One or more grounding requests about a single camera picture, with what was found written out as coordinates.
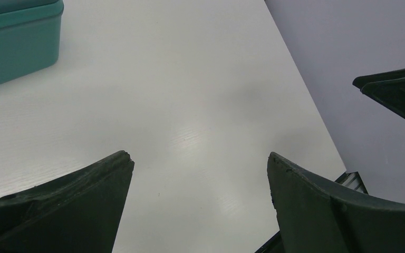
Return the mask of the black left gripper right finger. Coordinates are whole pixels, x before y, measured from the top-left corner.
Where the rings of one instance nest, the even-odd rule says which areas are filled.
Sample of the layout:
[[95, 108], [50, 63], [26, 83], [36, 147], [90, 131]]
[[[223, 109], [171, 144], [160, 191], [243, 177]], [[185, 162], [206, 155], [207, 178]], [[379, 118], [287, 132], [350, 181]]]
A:
[[285, 252], [405, 252], [405, 204], [370, 196], [268, 157]]

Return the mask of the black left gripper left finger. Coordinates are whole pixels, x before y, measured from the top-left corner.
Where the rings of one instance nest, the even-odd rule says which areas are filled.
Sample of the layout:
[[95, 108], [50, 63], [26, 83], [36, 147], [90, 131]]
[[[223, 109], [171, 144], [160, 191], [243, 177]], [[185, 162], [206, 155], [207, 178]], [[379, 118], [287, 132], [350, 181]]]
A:
[[111, 252], [134, 161], [118, 151], [0, 198], [0, 252]]

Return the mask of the teal medicine kit box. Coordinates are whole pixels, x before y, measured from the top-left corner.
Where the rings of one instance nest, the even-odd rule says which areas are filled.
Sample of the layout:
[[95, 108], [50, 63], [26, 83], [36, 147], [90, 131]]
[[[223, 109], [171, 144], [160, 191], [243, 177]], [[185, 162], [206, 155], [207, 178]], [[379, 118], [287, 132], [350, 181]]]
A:
[[63, 1], [0, 1], [0, 84], [55, 64]]

